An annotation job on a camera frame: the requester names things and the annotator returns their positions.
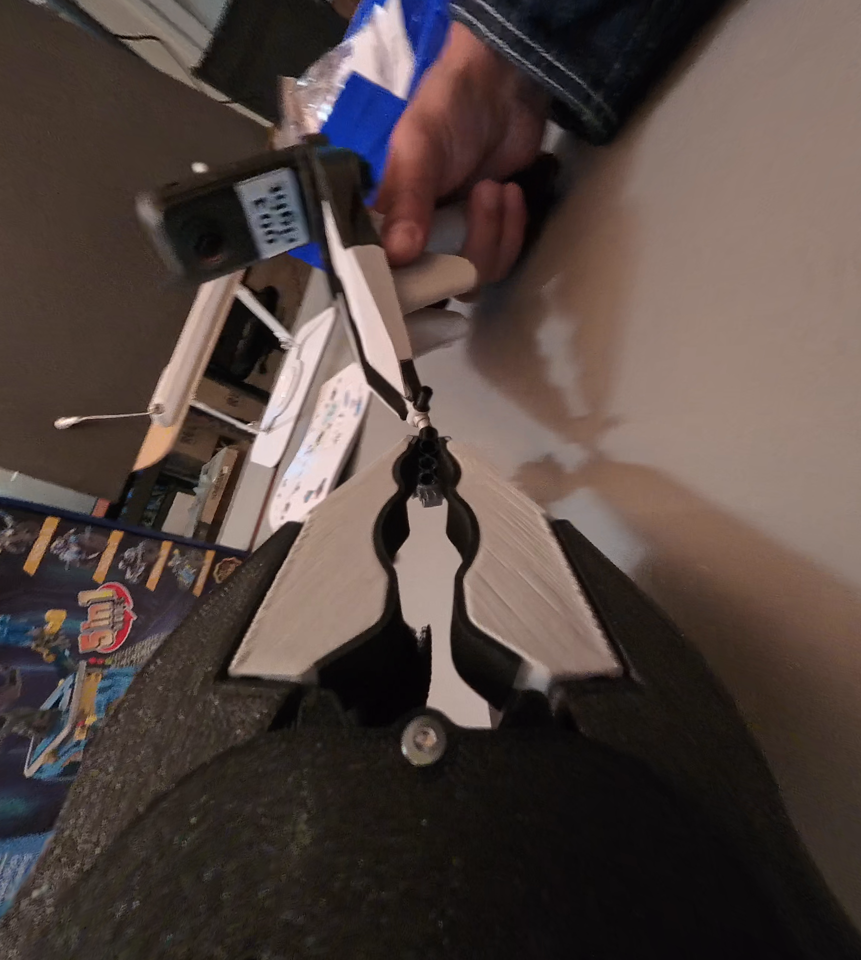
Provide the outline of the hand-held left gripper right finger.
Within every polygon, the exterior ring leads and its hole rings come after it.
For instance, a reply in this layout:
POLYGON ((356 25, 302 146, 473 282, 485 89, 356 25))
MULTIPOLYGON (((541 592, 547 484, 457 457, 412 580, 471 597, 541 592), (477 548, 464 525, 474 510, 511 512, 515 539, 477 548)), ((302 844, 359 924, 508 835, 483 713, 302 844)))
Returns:
POLYGON ((450 651, 473 690, 552 690, 612 681, 624 664, 578 573, 531 498, 468 445, 445 443, 455 574, 450 651))

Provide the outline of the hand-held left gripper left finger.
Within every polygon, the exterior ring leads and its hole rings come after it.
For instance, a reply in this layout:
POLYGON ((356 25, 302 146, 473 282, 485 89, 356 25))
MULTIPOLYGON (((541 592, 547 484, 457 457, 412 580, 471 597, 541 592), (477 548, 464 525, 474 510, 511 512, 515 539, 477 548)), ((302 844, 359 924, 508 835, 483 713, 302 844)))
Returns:
POLYGON ((381 623, 399 602, 378 520, 401 491, 400 439, 306 517, 228 667, 235 679, 313 681, 320 667, 381 623))

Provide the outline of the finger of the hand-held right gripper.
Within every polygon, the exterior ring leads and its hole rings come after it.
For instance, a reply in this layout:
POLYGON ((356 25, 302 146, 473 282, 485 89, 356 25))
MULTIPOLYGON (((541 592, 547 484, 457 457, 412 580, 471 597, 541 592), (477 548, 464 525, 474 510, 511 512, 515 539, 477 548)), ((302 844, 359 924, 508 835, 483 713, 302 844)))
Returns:
POLYGON ((324 230, 329 257, 329 269, 332 278, 337 284, 337 294, 338 298, 342 302, 343 312, 346 318, 346 326, 349 331, 351 345, 356 361, 362 367, 366 382, 370 389, 377 395, 377 397, 388 409, 396 414, 400 420, 406 421, 410 414, 410 399, 402 399, 399 394, 391 390, 389 385, 383 381, 383 379, 380 378, 370 368, 370 366, 367 365, 362 355, 363 352, 361 348, 361 341, 350 317, 349 308, 340 280, 340 248, 346 249, 349 248, 349 246, 344 246, 341 232, 336 223, 326 223, 324 230))
POLYGON ((414 400, 413 349, 384 250, 340 247, 339 279, 364 361, 401 399, 414 400))

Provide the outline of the black connector cluster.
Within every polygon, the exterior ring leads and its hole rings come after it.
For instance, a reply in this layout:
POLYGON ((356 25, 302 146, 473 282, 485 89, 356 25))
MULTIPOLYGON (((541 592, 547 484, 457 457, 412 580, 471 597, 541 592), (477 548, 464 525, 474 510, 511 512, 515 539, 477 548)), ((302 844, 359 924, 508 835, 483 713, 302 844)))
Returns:
POLYGON ((427 429, 416 438, 414 451, 418 487, 430 488, 439 483, 442 450, 441 440, 434 430, 427 429))

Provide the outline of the person's right forearm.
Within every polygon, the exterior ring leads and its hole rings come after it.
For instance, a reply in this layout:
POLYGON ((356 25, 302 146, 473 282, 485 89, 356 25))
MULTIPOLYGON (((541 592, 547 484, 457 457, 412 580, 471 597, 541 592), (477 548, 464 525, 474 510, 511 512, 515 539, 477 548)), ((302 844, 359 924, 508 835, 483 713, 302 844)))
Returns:
POLYGON ((462 24, 544 90, 551 119, 612 142, 725 1, 457 1, 462 24))

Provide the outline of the grey desk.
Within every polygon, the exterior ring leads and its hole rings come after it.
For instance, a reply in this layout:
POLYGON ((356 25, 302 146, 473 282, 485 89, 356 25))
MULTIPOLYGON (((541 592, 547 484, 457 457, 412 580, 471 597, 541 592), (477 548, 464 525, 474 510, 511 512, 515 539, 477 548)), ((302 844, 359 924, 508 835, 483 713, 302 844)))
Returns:
POLYGON ((861 2, 736 2, 472 335, 448 431, 698 642, 767 738, 861 733, 861 2))

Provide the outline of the person's right hand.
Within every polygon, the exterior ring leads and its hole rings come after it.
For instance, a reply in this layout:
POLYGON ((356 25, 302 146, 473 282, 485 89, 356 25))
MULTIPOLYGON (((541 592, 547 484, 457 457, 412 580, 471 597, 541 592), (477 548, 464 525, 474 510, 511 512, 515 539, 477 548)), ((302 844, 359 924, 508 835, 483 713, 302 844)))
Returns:
POLYGON ((482 285, 500 282, 520 257, 528 224, 510 179, 537 158, 550 111, 545 90, 459 22, 391 136, 376 199, 381 243, 404 267, 427 246, 440 202, 461 197, 461 256, 482 285))

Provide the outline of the instruction booklet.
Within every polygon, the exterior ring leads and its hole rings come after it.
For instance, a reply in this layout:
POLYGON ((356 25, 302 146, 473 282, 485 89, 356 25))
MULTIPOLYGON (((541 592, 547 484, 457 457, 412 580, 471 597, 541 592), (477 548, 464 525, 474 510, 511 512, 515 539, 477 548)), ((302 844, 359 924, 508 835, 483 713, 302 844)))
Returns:
POLYGON ((307 515, 338 486, 372 399, 363 368, 351 363, 321 387, 304 438, 269 503, 272 531, 307 515))

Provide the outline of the white book stand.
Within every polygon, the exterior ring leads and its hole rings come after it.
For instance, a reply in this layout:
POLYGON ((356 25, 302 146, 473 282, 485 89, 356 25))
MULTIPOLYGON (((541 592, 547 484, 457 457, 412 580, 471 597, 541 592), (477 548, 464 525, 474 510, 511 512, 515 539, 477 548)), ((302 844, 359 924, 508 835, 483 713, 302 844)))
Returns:
POLYGON ((244 278, 245 274, 239 271, 199 288, 184 329, 145 411, 60 416, 54 420, 54 428, 66 430, 86 423, 148 418, 150 427, 134 466, 140 471, 160 462, 173 451, 187 415, 196 412, 242 432, 252 442, 250 460, 263 468, 276 469, 284 458, 315 384, 338 315, 334 307, 328 307, 299 322, 296 330, 291 332, 258 302, 256 294, 245 286, 244 278), (223 414, 213 404, 197 397, 207 363, 234 305, 245 306, 262 329, 278 338, 284 353, 269 401, 253 421, 235 414, 223 414))

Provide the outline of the dark board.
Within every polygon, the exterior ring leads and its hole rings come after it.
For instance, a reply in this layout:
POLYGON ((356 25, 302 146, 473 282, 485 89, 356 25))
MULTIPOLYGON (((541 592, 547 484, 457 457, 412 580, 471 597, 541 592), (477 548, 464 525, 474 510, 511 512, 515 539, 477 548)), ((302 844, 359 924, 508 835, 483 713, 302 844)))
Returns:
POLYGON ((32 2, 0 1, 0 468, 115 500, 197 287, 145 190, 268 144, 265 126, 32 2))

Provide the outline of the crumpled clear plastic wrap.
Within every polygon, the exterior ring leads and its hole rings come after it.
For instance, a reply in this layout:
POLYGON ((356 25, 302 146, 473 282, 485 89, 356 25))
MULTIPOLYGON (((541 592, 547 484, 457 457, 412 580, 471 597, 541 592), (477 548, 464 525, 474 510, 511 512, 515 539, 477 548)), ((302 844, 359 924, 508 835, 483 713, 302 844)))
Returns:
POLYGON ((352 47, 343 41, 299 77, 279 80, 280 119, 273 145, 292 147, 321 134, 351 73, 352 47))

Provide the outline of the blue plastic bin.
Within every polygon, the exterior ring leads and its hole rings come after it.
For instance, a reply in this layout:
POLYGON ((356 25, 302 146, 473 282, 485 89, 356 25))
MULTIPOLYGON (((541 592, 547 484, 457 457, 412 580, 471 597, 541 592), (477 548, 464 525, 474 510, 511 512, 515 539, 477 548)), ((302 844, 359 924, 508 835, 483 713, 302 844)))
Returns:
POLYGON ((384 177, 393 130, 441 53, 449 26, 445 1, 364 1, 341 40, 352 47, 351 73, 320 135, 367 163, 370 205, 384 177))

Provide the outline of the dark blue toy box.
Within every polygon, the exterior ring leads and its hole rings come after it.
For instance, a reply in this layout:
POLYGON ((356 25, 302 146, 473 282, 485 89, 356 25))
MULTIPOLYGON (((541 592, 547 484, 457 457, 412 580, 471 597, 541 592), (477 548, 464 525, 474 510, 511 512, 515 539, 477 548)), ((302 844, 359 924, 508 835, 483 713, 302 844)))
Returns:
POLYGON ((0 918, 105 716, 245 557, 0 497, 0 918))

